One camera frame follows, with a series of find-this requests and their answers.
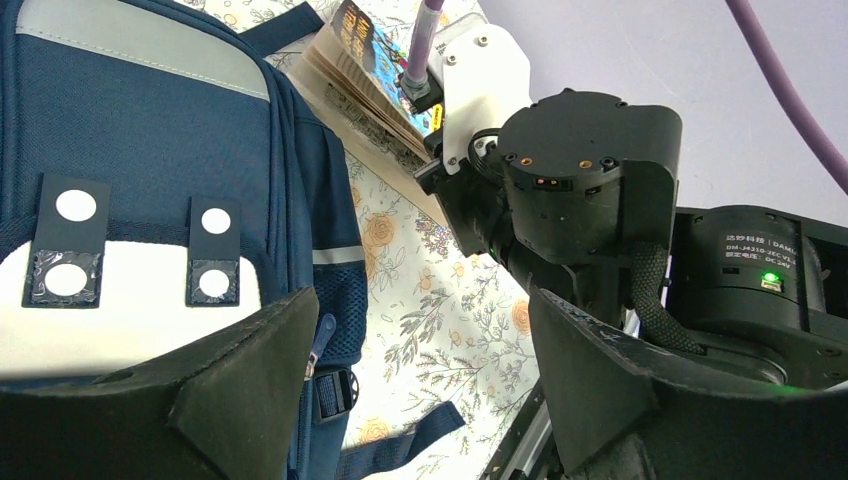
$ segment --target reflective strip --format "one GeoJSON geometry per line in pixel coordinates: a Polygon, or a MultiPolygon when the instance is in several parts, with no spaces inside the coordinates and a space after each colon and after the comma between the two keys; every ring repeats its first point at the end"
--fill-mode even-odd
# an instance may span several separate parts
{"type": "Polygon", "coordinates": [[[365,249],[355,247],[312,250],[312,263],[315,265],[335,265],[339,263],[361,262],[365,260],[365,249]]]}
{"type": "Polygon", "coordinates": [[[269,99],[259,66],[235,46],[118,0],[26,0],[16,32],[269,99]]]}

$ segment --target book cover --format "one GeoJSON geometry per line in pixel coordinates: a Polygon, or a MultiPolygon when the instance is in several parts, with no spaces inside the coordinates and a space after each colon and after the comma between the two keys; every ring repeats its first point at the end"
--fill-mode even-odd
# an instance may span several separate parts
{"type": "Polygon", "coordinates": [[[418,115],[410,111],[409,101],[397,85],[398,76],[406,68],[406,58],[368,14],[352,0],[344,0],[330,25],[345,51],[422,137],[438,128],[432,110],[418,115]]]}

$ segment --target mesh side pocket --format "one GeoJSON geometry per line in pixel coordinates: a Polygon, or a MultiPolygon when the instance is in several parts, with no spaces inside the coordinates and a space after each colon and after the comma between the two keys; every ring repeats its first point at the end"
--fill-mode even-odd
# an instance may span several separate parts
{"type": "Polygon", "coordinates": [[[359,361],[365,342],[368,309],[365,264],[316,266],[314,281],[320,314],[332,313],[336,317],[336,333],[318,365],[352,365],[359,361]]]}

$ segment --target black tab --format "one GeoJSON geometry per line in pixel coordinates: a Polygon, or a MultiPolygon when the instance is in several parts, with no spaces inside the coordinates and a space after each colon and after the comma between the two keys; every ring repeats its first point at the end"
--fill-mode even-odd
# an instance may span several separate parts
{"type": "Polygon", "coordinates": [[[109,185],[45,174],[22,306],[97,308],[109,185]]]}
{"type": "Polygon", "coordinates": [[[237,306],[240,252],[241,205],[231,200],[192,198],[186,305],[237,306]]]}

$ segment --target white wall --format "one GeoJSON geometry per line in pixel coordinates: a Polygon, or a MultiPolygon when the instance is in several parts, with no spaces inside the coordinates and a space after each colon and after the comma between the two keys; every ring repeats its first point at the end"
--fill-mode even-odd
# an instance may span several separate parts
{"type": "MultiPolygon", "coordinates": [[[[848,2],[751,0],[808,107],[848,155],[848,2]]],[[[720,0],[480,0],[533,68],[531,97],[594,90],[684,122],[679,204],[754,204],[848,226],[720,0]]]]}

